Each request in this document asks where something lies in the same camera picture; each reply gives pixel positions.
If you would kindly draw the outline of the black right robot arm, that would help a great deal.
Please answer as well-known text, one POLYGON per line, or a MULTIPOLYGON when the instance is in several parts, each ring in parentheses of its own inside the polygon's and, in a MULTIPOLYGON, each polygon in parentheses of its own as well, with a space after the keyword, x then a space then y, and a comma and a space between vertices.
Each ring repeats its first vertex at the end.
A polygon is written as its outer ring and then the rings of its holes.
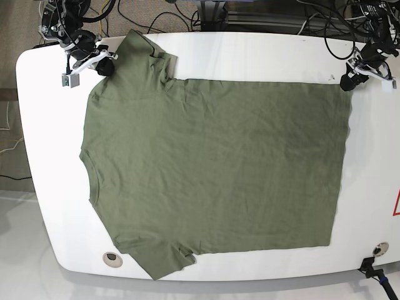
POLYGON ((93 68, 101 76, 114 72, 113 60, 118 55, 109 52, 108 47, 99 45, 102 36, 83 28, 85 23, 97 23, 113 10, 114 1, 106 1, 106 10, 96 17, 86 17, 90 1, 46 1, 41 14, 38 31, 45 41, 57 42, 66 55, 66 72, 63 74, 66 86, 77 78, 81 70, 93 68))

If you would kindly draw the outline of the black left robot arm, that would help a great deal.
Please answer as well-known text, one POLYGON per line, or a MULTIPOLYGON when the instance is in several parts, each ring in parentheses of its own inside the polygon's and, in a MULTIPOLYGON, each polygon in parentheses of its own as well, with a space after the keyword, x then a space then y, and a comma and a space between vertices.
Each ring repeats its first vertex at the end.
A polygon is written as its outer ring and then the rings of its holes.
POLYGON ((399 3, 397 1, 356 1, 366 18, 368 29, 364 35, 365 45, 355 48, 346 61, 346 72, 340 80, 343 91, 352 91, 369 78, 380 80, 382 88, 397 88, 396 78, 387 59, 399 56, 399 3))

